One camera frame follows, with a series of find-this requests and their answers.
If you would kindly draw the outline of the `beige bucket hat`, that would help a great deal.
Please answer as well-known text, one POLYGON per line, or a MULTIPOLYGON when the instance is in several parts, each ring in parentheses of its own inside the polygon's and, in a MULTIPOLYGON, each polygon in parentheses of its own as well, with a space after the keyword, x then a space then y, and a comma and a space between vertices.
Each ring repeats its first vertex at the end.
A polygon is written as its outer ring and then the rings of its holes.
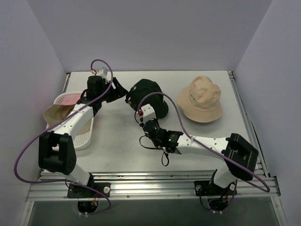
POLYGON ((209 123, 222 115, 221 90, 207 76, 196 77, 178 94, 176 103, 184 115, 198 123, 209 123))

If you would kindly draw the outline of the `white plastic basket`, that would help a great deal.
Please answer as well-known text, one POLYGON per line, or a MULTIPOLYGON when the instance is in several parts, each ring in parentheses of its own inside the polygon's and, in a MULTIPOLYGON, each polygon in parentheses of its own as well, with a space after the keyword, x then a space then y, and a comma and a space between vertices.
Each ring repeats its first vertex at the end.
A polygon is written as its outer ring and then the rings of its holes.
MULTIPOLYGON (((69 92, 59 95, 54 103, 44 111, 43 117, 47 123, 47 128, 65 119, 74 109, 75 104, 80 99, 81 93, 69 92)), ((94 119, 90 119, 73 139, 75 150, 82 150, 89 146, 92 138, 94 119)))

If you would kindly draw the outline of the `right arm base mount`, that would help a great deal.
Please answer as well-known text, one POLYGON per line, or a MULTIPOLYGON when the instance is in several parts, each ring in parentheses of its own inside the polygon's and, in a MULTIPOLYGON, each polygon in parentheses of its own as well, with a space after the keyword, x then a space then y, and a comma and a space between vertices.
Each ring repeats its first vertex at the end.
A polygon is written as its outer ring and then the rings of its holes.
POLYGON ((199 198, 201 206, 212 213, 222 214, 237 195, 237 183, 230 183, 226 188, 220 188, 213 182, 195 181, 195 195, 199 198))

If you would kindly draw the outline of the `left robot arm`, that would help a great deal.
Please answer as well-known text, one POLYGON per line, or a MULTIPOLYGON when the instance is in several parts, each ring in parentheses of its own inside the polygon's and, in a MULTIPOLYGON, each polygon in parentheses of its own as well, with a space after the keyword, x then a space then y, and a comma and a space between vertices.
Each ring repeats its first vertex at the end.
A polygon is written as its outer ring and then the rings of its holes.
POLYGON ((82 127, 98 113, 102 103, 110 103, 124 97, 128 91, 113 77, 90 76, 80 99, 69 115, 57 126, 39 137, 39 160, 41 169, 61 173, 67 180, 79 184, 83 197, 94 194, 95 185, 91 173, 77 164, 73 139, 82 127))

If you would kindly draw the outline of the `aluminium front rail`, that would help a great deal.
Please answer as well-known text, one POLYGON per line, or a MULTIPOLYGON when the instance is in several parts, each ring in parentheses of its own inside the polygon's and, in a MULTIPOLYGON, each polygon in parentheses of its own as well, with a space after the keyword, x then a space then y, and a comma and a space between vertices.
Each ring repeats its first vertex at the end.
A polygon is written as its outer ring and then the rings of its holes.
MULTIPOLYGON (((110 197, 114 200, 165 200, 165 199, 195 199, 195 181, 204 181, 206 174, 97 174, 96 182, 110 183, 110 197)), ((237 197, 273 197, 280 195, 280 189, 275 178, 264 178, 270 192, 264 192, 264 186, 258 180, 253 183, 258 188, 238 181, 237 197)), ((34 184, 30 186, 27 201, 67 201, 67 186, 63 182, 49 184, 34 184)))

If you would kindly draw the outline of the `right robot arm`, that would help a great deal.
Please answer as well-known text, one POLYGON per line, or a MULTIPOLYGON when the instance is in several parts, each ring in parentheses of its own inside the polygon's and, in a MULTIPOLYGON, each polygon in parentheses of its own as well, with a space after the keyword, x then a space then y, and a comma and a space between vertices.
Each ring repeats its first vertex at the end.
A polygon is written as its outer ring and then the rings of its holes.
POLYGON ((230 137, 221 138, 187 136, 180 131, 161 128, 157 119, 140 121, 146 137, 165 153, 196 154, 222 160, 223 165, 215 170, 209 182, 212 193, 220 194, 237 179, 253 179, 258 151, 241 135, 232 133, 230 137))

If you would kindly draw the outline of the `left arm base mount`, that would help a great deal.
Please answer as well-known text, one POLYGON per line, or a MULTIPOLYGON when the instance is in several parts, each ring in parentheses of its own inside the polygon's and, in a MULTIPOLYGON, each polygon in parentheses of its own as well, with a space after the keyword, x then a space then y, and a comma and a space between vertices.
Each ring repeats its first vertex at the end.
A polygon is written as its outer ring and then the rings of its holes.
POLYGON ((94 183, 91 186, 70 183, 66 197, 77 201, 76 210, 80 216, 88 217, 111 208, 110 192, 111 183, 109 182, 94 183))

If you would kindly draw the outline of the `pink cap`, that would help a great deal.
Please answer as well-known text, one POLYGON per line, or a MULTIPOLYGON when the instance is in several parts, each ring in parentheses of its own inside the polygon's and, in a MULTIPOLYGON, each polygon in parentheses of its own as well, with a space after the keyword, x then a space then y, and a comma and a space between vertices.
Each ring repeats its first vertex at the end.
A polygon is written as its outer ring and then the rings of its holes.
POLYGON ((74 138, 90 131, 93 108, 88 106, 83 109, 84 104, 77 104, 79 99, 78 94, 73 94, 45 110, 43 116, 48 126, 58 125, 52 130, 55 134, 67 134, 74 138))

